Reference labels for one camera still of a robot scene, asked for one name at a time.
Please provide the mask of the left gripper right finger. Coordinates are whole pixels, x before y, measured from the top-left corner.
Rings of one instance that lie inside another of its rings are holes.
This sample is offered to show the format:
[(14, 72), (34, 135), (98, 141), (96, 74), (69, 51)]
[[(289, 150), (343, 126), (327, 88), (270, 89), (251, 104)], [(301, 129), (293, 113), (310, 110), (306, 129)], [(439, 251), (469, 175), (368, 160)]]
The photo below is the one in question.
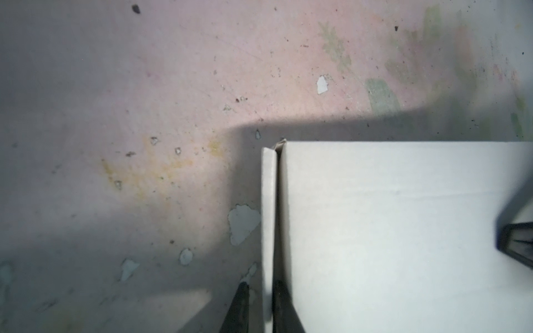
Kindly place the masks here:
[(290, 293), (282, 280), (273, 284), (273, 332), (305, 333)]

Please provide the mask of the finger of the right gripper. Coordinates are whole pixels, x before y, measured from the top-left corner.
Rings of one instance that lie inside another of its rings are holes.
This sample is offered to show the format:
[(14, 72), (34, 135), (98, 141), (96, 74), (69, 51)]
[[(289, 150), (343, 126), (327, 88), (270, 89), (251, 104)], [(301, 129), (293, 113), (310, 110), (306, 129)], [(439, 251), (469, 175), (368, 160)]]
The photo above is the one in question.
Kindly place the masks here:
[(497, 249), (528, 268), (532, 263), (532, 225), (533, 222), (511, 223), (500, 232)]

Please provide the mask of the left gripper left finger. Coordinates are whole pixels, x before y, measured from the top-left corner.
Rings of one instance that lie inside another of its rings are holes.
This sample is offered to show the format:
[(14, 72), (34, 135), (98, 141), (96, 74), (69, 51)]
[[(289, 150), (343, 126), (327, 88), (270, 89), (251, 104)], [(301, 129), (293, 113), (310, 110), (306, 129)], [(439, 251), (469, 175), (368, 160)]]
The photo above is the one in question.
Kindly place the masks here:
[(248, 333), (249, 328), (249, 296), (247, 282), (241, 282), (228, 308), (220, 333)]

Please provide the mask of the white paper box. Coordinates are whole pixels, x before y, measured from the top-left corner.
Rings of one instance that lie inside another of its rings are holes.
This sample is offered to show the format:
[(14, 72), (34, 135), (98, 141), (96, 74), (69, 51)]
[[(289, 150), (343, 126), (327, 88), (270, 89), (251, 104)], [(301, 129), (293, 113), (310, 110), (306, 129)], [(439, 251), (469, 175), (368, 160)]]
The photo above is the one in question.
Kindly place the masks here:
[(306, 332), (531, 332), (529, 142), (284, 142), (262, 151), (263, 329), (284, 280)]

